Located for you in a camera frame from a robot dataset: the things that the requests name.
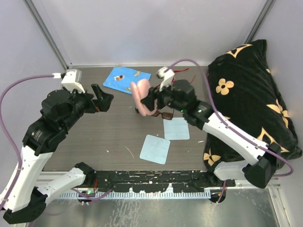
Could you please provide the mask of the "pink glasses case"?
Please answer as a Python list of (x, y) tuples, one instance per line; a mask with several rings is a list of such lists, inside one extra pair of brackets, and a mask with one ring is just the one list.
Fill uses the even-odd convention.
[(157, 108), (153, 111), (150, 111), (144, 104), (141, 103), (141, 100), (146, 98), (151, 88), (150, 82), (147, 79), (141, 79), (137, 83), (130, 83), (131, 93), (135, 101), (135, 107), (138, 109), (138, 112), (142, 116), (152, 116), (156, 113)]

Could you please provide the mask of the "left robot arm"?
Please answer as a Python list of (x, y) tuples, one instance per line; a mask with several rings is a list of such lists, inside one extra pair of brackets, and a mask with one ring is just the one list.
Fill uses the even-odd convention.
[(4, 220), (9, 224), (36, 220), (46, 206), (60, 194), (82, 185), (90, 187), (96, 181), (96, 171), (84, 162), (77, 163), (68, 173), (37, 186), (37, 179), (46, 162), (66, 139), (68, 131), (85, 114), (107, 112), (114, 99), (98, 84), (91, 85), (94, 93), (72, 92), (63, 88), (50, 92), (42, 101), (42, 116), (32, 123), (22, 140), (21, 167), (18, 179), (5, 199)]

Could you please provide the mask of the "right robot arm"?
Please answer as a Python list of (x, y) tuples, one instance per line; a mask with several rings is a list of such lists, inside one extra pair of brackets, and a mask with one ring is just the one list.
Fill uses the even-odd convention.
[(260, 141), (229, 122), (208, 103), (197, 99), (194, 87), (187, 80), (172, 85), (152, 87), (148, 80), (138, 83), (139, 110), (151, 113), (156, 109), (170, 107), (180, 111), (192, 126), (211, 134), (234, 149), (242, 161), (219, 161), (207, 175), (212, 186), (219, 186), (226, 180), (247, 180), (264, 189), (276, 170), (281, 148), (278, 144)]

